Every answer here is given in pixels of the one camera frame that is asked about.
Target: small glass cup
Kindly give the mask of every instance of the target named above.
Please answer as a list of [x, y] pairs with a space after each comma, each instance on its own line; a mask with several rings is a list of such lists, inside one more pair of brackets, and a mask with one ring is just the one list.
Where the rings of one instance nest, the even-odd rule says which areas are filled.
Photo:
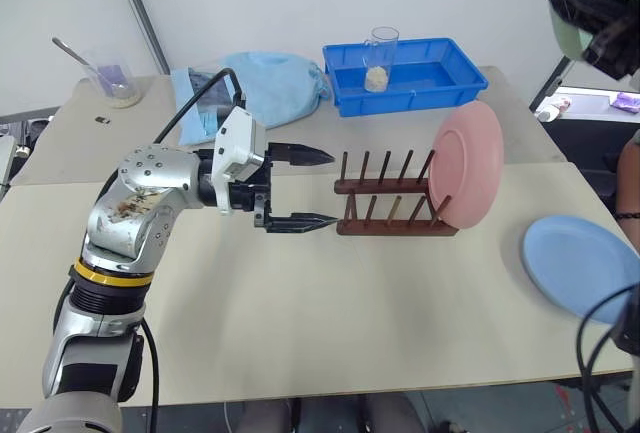
[[108, 48], [85, 51], [82, 57], [89, 65], [82, 65], [96, 91], [112, 108], [135, 105], [142, 95], [124, 59]]
[[387, 89], [399, 36], [398, 30], [390, 26], [378, 26], [371, 30], [370, 38], [364, 42], [366, 49], [362, 58], [367, 68], [365, 90], [380, 93]]

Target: purple item in cup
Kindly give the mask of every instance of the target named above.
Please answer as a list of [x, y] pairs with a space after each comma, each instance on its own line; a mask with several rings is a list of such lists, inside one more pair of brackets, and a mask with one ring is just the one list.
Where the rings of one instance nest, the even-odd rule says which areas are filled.
[[637, 114], [640, 112], [640, 95], [636, 93], [618, 93], [611, 106]]

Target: white wall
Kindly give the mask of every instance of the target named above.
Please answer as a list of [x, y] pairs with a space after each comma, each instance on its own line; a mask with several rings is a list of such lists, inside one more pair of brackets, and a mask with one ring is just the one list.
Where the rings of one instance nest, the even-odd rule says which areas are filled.
[[[322, 63], [323, 45], [359, 42], [389, 24], [404, 38], [454, 38], [476, 64], [499, 66], [530, 100], [561, 57], [547, 0], [144, 1], [172, 67], [247, 49]], [[53, 35], [79, 50], [112, 41], [135, 74], [156, 72], [127, 0], [0, 0], [0, 22], [0, 115], [69, 97], [82, 71], [53, 47]]]
[[318, 62], [325, 44], [393, 25], [404, 38], [450, 36], [499, 66], [527, 100], [561, 57], [547, 0], [145, 0], [172, 66], [237, 50], [287, 50]]
[[51, 43], [113, 43], [137, 74], [155, 65], [127, 0], [0, 0], [0, 116], [64, 103], [81, 68]]

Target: blue plastic tray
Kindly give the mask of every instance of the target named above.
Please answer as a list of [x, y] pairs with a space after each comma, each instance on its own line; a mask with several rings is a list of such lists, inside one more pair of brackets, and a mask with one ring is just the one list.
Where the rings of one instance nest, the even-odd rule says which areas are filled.
[[459, 106], [489, 85], [471, 60], [449, 38], [398, 42], [387, 90], [364, 89], [367, 46], [327, 45], [322, 49], [340, 116]]

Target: white table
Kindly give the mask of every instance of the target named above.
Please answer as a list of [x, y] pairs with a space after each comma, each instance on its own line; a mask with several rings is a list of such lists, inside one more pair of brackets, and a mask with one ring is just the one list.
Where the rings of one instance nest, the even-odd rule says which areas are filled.
[[[495, 67], [481, 70], [490, 86], [480, 93], [479, 99], [494, 109], [500, 121], [505, 162], [565, 161], [504, 75]], [[169, 77], [143, 78], [141, 89], [144, 97], [137, 105], [116, 110], [102, 104], [88, 82], [80, 82], [42, 133], [32, 157], [12, 184], [104, 181], [127, 153], [140, 144], [150, 143], [175, 113]], [[400, 169], [410, 148], [415, 150], [416, 164], [424, 161], [438, 127], [450, 112], [450, 108], [445, 108], [341, 118], [333, 104], [324, 101], [313, 115], [269, 130], [267, 138], [315, 146], [338, 159], [347, 149], [352, 155], [349, 171], [359, 170], [365, 150], [371, 151], [372, 168], [379, 168], [388, 149], [393, 153], [389, 168]], [[98, 123], [97, 116], [108, 118], [111, 123]], [[167, 142], [176, 141], [174, 132]], [[338, 168], [339, 164], [312, 169], [278, 165], [274, 174], [318, 174], [335, 172]]]
[[[341, 215], [334, 180], [274, 178], [274, 213]], [[99, 188], [17, 186], [0, 204], [0, 407], [41, 398], [54, 306]], [[376, 214], [388, 206], [380, 202]], [[249, 214], [186, 211], [147, 296], [161, 403], [577, 376], [578, 318], [538, 291], [519, 258], [528, 225], [560, 213], [624, 239], [566, 162], [507, 165], [488, 216], [453, 238], [341, 237], [333, 227], [268, 235]], [[604, 331], [588, 328], [587, 346]], [[629, 367], [609, 346], [596, 371]], [[150, 398], [147, 357], [128, 404]]]

